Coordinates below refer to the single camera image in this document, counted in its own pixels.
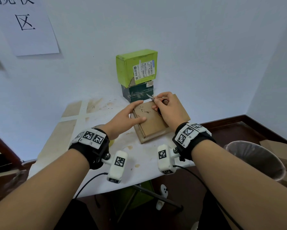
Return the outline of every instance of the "wrist-mounted tracker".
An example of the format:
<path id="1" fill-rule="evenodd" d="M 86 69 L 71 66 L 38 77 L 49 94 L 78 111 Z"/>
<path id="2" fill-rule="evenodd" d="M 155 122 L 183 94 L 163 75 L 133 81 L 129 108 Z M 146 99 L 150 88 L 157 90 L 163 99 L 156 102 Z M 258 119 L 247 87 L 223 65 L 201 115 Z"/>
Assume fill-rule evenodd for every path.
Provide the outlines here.
<path id="1" fill-rule="evenodd" d="M 109 139 L 104 131 L 88 128 L 79 133 L 70 143 L 69 149 L 79 151 L 89 162 L 90 169 L 98 169 L 103 165 L 101 159 L 109 152 Z"/>
<path id="2" fill-rule="evenodd" d="M 177 146 L 177 150 L 183 158 L 192 160 L 191 151 L 198 143 L 206 139 L 216 143 L 212 138 L 212 133 L 205 127 L 198 123 L 185 122 L 178 126 L 172 141 Z"/>

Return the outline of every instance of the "cardboard box on floor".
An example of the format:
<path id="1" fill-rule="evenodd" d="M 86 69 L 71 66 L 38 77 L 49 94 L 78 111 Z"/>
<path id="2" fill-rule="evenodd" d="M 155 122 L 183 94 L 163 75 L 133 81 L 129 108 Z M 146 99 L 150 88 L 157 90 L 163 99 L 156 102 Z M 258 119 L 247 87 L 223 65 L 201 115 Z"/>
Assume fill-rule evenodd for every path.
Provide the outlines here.
<path id="1" fill-rule="evenodd" d="M 147 142 L 151 139 L 165 135 L 170 132 L 170 128 L 164 121 L 164 119 L 158 115 L 158 113 L 152 109 L 152 106 L 155 105 L 153 101 L 145 102 L 138 105 L 133 110 L 132 118 L 137 117 L 146 117 L 147 120 L 144 123 L 134 126 L 135 132 L 138 136 L 140 143 Z M 186 110 L 179 101 L 179 108 L 183 110 L 184 118 L 189 121 L 191 118 L 188 116 Z"/>
<path id="2" fill-rule="evenodd" d="M 287 144 L 271 141 L 271 140 L 263 140 L 260 141 L 260 144 L 262 147 L 268 149 L 273 154 L 275 154 L 284 164 L 286 170 L 287 170 Z"/>

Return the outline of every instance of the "plastic bag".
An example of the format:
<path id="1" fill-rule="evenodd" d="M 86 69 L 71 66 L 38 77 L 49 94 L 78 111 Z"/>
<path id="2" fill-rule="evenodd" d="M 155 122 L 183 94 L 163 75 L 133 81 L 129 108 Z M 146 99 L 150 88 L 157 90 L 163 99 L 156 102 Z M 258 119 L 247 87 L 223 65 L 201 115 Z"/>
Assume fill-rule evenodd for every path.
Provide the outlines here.
<path id="1" fill-rule="evenodd" d="M 275 181 L 285 176 L 286 169 L 280 159 L 258 144 L 239 140 L 225 145 L 224 149 Z"/>

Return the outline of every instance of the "white table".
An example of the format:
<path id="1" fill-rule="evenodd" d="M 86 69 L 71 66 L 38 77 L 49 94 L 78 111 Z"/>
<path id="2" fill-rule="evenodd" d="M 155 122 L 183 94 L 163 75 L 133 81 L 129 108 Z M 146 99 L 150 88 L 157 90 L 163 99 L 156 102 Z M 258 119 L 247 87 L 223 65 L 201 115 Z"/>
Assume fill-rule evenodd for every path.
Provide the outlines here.
<path id="1" fill-rule="evenodd" d="M 110 121 L 120 110 L 125 108 L 129 103 L 123 97 L 102 97 L 99 103 L 95 106 L 93 113 L 86 113 L 88 100 L 83 100 L 79 116 L 69 116 L 61 118 L 61 121 L 77 119 L 72 140 L 81 130 L 93 127 L 99 124 L 104 124 Z M 121 189 L 134 184 L 145 182 L 147 180 L 163 176 L 157 167 L 157 147 L 161 144 L 167 144 L 170 147 L 175 147 L 172 142 L 174 133 L 169 133 L 155 140 L 151 140 L 144 144 L 140 144 L 134 128 L 121 134 L 109 148 L 111 156 L 114 156 L 116 151 L 122 150 L 128 153 L 128 161 L 119 184 L 108 182 L 106 175 L 101 175 L 92 180 L 80 193 L 79 197 L 105 193 L 116 189 Z M 63 150 L 51 150 L 42 152 L 38 155 L 37 162 L 31 166 L 28 178 L 38 173 L 41 169 L 47 166 L 58 158 L 68 148 L 68 145 L 63 146 Z M 176 164 L 184 167 L 194 166 L 192 161 L 185 160 L 181 162 L 179 158 L 175 159 Z M 103 165 L 98 170 L 89 170 L 80 188 L 92 177 L 99 173 L 108 172 L 109 165 Z"/>

